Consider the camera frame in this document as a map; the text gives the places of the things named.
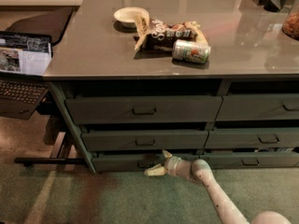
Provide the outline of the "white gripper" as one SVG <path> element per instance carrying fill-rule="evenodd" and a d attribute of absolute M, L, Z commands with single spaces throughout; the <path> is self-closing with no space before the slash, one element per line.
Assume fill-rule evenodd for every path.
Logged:
<path fill-rule="evenodd" d="M 144 172 L 145 175 L 161 176 L 168 173 L 171 176 L 178 176 L 186 179 L 190 179 L 192 177 L 192 163 L 190 161 L 185 161 L 180 157 L 173 156 L 167 150 L 162 150 L 162 153 L 167 159 L 164 166 L 157 164 L 147 169 Z"/>

